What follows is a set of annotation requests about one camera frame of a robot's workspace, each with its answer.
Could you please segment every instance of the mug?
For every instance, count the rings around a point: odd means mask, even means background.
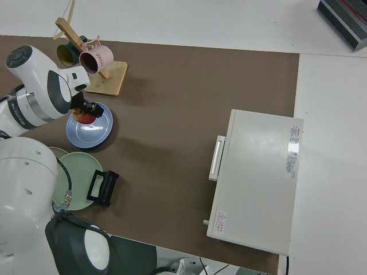
[[[87,45],[94,43],[95,47],[88,49]],[[114,55],[107,46],[101,45],[98,39],[83,43],[83,52],[80,54],[80,65],[87,71],[87,73],[95,74],[114,62]]]
[[[83,42],[87,41],[85,36],[80,36]],[[57,57],[66,67],[71,67],[79,63],[80,52],[74,45],[69,42],[67,44],[59,45],[57,47]]]

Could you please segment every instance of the brown mat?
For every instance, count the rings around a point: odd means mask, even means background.
[[[5,68],[13,49],[33,45],[64,68],[56,56],[62,43],[0,36],[1,95],[20,83]],[[92,205],[78,215],[111,234],[276,274],[278,255],[209,238],[202,221],[209,219],[216,186],[208,180],[216,137],[226,134],[231,109],[293,116],[299,55],[104,44],[129,69],[118,97],[85,94],[114,116],[109,138],[86,152],[120,179],[111,207]],[[66,137],[67,118],[25,136],[80,151]]]

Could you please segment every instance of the blue plate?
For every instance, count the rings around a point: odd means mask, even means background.
[[[67,137],[69,141],[79,148],[92,148],[105,141],[111,133],[114,119],[110,109],[98,103],[103,109],[103,115],[91,124],[81,124],[71,114],[67,122]]]

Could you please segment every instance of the green plate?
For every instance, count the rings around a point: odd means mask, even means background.
[[[101,164],[93,156],[83,152],[67,154],[60,158],[60,160],[68,170],[72,182],[73,195],[68,210],[80,210],[91,205],[93,201],[87,199],[87,194],[95,170],[103,171]],[[97,176],[92,190],[92,195],[95,197],[98,196],[102,180],[103,177]],[[55,191],[52,196],[52,200],[58,206],[63,202],[67,189],[68,179],[64,170],[59,165]]]

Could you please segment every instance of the black plastic holder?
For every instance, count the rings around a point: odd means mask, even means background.
[[[94,197],[92,196],[92,190],[94,188],[94,184],[98,175],[103,177],[103,181],[101,182],[101,186],[99,187],[98,197]],[[111,170],[108,170],[107,172],[96,170],[94,172],[91,185],[89,186],[87,199],[89,199],[90,201],[95,201],[100,205],[110,206],[112,193],[114,192],[116,180],[118,179],[118,177],[119,174]]]

